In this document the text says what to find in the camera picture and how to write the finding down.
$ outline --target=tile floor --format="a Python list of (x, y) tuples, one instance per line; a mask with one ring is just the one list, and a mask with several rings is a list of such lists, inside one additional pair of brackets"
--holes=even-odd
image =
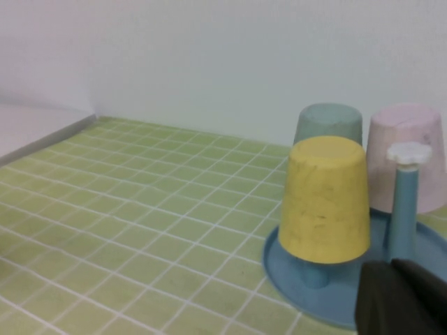
[[(288, 148), (121, 119), (0, 169), (10, 335), (352, 334), (288, 306), (259, 262)], [(422, 218), (447, 236), (447, 210)]]

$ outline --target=teal cup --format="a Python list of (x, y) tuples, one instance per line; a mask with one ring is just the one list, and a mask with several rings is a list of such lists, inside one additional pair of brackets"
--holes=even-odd
[(348, 105), (316, 103), (300, 113), (293, 144), (315, 136), (340, 136), (362, 145), (362, 115)]

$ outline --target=black object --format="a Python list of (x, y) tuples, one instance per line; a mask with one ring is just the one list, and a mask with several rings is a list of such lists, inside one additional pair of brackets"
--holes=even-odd
[(358, 335), (446, 335), (447, 283), (408, 260), (362, 265)]

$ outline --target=yellow cup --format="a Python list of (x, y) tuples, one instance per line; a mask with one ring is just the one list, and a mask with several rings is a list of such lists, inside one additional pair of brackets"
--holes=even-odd
[(369, 248), (367, 167), (363, 148), (337, 136), (298, 142), (288, 157), (279, 243), (322, 264), (347, 262)]

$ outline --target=cup stand base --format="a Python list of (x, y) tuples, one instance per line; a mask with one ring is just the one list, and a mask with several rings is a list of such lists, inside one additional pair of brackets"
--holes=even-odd
[[(371, 247), (360, 258), (328, 265), (330, 282), (324, 288), (308, 288), (301, 280), (303, 261), (287, 253), (278, 242), (278, 227), (266, 239), (263, 266), (267, 277), (294, 307), (328, 324), (354, 330), (354, 311), (360, 268), (369, 260), (385, 260), (383, 236), (389, 214), (371, 211)], [(415, 261), (447, 281), (447, 241), (422, 223), (416, 228)]]

